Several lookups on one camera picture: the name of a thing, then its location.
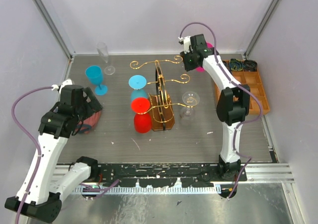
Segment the pink wine glass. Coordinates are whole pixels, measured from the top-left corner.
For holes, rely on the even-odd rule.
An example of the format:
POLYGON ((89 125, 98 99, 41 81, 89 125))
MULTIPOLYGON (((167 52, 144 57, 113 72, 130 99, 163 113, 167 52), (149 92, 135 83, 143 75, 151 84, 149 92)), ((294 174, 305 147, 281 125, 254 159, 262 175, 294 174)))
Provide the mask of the pink wine glass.
POLYGON ((218 65, 218 52, 216 53, 217 55, 215 56, 214 52, 214 46, 213 44, 207 42, 205 45, 200 45, 197 49, 197 54, 199 56, 198 59, 198 66, 195 69, 197 72, 204 72, 204 64, 208 65, 210 68, 211 66, 217 66, 218 65))

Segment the light blue wine glass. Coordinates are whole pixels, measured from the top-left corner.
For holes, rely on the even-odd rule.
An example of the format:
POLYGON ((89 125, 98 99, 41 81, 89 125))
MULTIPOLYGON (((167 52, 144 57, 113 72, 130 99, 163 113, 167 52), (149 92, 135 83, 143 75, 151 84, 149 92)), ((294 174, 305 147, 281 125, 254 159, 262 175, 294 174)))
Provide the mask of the light blue wine glass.
POLYGON ((131 102, 137 98, 148 98, 147 93, 144 91, 144 87, 147 85, 147 80, 144 76, 134 75, 130 77, 128 84, 133 89, 131 93, 131 102))
POLYGON ((103 84, 104 77, 101 67, 97 65, 90 66, 85 70, 85 75, 95 85, 94 91, 96 95, 103 96, 108 92, 108 87, 103 84))

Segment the clear wine glass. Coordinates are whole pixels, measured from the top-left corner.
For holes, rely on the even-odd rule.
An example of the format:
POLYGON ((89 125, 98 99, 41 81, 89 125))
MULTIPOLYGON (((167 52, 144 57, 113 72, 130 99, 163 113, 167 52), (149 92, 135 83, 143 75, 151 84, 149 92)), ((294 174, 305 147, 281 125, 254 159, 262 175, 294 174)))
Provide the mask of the clear wine glass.
POLYGON ((101 59, 106 63, 106 68, 104 69, 105 74, 113 75, 115 73, 115 68, 109 64, 109 53, 107 45, 104 42, 98 42, 96 44, 96 49, 101 59))
POLYGON ((190 123, 195 118, 194 107, 200 102, 200 96, 194 91, 185 92, 182 96, 182 101, 185 107, 180 110, 180 119, 182 123, 190 123))

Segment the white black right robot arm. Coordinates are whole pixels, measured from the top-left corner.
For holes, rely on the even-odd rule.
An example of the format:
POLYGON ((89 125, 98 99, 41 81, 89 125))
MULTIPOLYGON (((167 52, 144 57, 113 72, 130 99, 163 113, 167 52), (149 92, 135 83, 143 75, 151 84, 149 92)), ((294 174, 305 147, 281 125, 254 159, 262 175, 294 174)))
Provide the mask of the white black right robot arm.
POLYGON ((217 174, 223 181, 230 181, 240 171, 238 155, 241 125, 249 113, 249 86, 233 77, 222 62, 215 48, 208 48, 203 34, 179 37, 183 46, 180 55, 185 70, 203 68, 220 90, 216 112, 223 126, 223 144, 217 165, 217 174))

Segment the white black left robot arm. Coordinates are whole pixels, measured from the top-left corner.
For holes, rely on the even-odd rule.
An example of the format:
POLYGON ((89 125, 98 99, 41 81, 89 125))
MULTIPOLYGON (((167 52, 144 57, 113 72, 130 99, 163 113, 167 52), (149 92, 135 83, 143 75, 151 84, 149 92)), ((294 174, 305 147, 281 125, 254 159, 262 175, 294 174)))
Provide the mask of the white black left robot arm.
POLYGON ((83 181, 95 182, 99 178, 97 160, 82 156, 56 183, 53 173, 59 156, 71 136, 102 106, 89 87, 68 84, 52 86, 60 93, 60 100, 41 118, 38 138, 31 166, 20 190, 8 197, 5 208, 36 220, 52 223, 61 211, 69 194, 83 181))

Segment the clear front wine glass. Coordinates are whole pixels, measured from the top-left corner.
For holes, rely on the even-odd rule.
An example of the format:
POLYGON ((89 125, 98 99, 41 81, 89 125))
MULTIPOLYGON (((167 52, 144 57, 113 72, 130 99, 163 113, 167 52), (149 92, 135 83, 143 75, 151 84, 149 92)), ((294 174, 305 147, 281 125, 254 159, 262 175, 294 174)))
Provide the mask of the clear front wine glass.
POLYGON ((200 96, 194 91, 185 92, 182 96, 182 101, 185 107, 180 110, 180 119, 182 123, 190 123, 195 118, 194 107, 200 102, 200 96))

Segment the red wine glass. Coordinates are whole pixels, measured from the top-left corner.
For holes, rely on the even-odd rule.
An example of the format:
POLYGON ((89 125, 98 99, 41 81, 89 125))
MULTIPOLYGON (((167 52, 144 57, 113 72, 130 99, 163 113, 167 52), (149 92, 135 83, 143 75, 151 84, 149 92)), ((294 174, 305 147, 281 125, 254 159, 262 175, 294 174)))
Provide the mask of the red wine glass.
POLYGON ((152 129, 152 120, 148 113, 150 102, 147 98, 138 97, 131 103, 131 108, 135 112, 134 127, 138 133, 147 133, 152 129))

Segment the folded red t-shirt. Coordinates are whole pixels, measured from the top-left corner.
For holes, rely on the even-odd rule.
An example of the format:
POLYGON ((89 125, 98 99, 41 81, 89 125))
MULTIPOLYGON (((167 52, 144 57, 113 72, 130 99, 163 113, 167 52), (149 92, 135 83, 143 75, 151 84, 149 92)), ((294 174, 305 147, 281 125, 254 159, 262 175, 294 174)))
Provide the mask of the folded red t-shirt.
POLYGON ((98 111, 89 118, 85 119, 83 122, 79 122, 75 132, 78 134, 90 133, 97 126, 101 114, 102 111, 98 111))

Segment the dark rubber bands pile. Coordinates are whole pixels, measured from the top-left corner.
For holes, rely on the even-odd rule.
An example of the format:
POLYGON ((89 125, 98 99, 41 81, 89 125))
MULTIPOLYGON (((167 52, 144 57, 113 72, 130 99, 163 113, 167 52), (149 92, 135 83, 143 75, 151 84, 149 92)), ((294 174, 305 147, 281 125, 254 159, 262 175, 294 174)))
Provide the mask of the dark rubber bands pile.
POLYGON ((230 72, 256 72, 258 63, 254 60, 222 60, 223 64, 230 72))

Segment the wooden compartment tray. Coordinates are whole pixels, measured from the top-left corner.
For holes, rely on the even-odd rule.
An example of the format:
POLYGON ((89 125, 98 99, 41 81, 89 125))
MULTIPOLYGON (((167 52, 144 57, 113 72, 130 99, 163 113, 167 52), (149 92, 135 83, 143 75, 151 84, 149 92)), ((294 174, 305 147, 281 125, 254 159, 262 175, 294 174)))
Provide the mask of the wooden compartment tray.
POLYGON ((241 84, 247 84, 250 87, 250 92, 258 99, 262 106, 263 114, 267 114, 270 111, 270 107, 259 71, 230 72, 230 74, 241 84))

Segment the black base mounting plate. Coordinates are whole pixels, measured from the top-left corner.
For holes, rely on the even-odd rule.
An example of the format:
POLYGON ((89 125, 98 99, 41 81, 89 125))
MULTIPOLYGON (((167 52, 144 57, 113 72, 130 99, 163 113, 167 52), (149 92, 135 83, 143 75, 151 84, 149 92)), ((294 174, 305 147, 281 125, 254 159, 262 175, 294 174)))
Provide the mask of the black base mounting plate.
POLYGON ((172 187, 179 180, 181 187, 212 187, 217 181, 235 181, 237 176, 221 176, 214 163, 104 163, 99 164, 87 181, 120 187, 172 187))

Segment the left aluminium corner post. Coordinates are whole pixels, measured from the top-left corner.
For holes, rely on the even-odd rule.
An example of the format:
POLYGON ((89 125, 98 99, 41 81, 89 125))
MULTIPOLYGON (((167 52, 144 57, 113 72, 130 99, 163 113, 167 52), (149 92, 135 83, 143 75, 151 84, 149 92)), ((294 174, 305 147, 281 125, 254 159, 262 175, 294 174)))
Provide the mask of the left aluminium corner post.
POLYGON ((57 40, 59 46, 61 47, 62 51, 64 52, 64 54, 66 55, 66 57, 70 60, 73 58, 72 53, 70 52, 70 50, 68 49, 65 41, 63 40, 60 32, 58 31, 58 28, 56 26, 56 24, 54 23, 51 15, 49 14, 45 4, 43 3, 42 0, 33 0, 36 7, 38 8, 40 14, 42 15, 44 21, 46 22, 46 24, 48 25, 49 29, 51 30, 53 36, 55 37, 55 39, 57 40))

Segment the aluminium corner post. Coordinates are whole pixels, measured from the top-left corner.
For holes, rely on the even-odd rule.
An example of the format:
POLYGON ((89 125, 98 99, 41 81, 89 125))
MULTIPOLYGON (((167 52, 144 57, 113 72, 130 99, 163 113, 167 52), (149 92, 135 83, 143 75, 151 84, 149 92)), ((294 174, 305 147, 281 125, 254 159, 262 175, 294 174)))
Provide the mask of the aluminium corner post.
POLYGON ((63 40, 60 32, 58 31, 58 28, 56 26, 56 24, 54 23, 51 15, 49 14, 45 4, 43 3, 42 0, 33 0, 36 7, 38 8, 40 14, 42 15, 44 21, 46 22, 46 24, 48 25, 49 29, 51 30, 53 36, 55 37, 55 39, 57 40, 59 46, 61 47, 62 51, 64 52, 64 54, 66 55, 66 57, 70 60, 73 58, 72 53, 70 52, 70 50, 68 49, 65 41, 63 40))
POLYGON ((278 8, 281 0, 271 0, 269 6, 267 7, 261 22, 259 23, 251 41, 248 44, 246 51, 243 53, 243 57, 248 59, 254 47, 256 46, 258 40, 260 39, 262 33, 264 32, 266 26, 270 22, 272 16, 274 15, 276 9, 278 8))

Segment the right aluminium corner post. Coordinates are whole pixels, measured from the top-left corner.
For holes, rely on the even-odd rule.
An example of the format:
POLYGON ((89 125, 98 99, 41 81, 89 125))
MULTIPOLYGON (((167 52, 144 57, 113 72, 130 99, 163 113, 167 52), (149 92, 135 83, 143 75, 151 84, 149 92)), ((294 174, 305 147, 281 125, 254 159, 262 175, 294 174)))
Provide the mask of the right aluminium corner post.
POLYGON ((243 57, 248 59, 254 47, 256 46, 258 40, 260 39, 262 33, 264 32, 266 26, 270 22, 272 16, 274 15, 276 9, 278 8, 281 0, 271 0, 269 6, 267 7, 261 22, 259 23, 251 41, 248 44, 246 51, 243 53, 243 57))

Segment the aluminium front rail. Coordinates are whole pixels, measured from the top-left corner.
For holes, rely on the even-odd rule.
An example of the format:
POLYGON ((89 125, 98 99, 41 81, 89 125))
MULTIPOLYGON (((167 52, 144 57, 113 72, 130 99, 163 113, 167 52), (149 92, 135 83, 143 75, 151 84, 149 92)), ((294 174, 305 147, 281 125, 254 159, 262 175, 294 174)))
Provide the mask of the aluminium front rail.
POLYGON ((49 192, 61 198, 80 193, 108 194, 219 194, 234 195, 239 184, 294 183, 287 164, 249 164, 241 175, 220 177, 213 163, 104 163, 84 180, 87 167, 57 165, 49 178, 49 192))

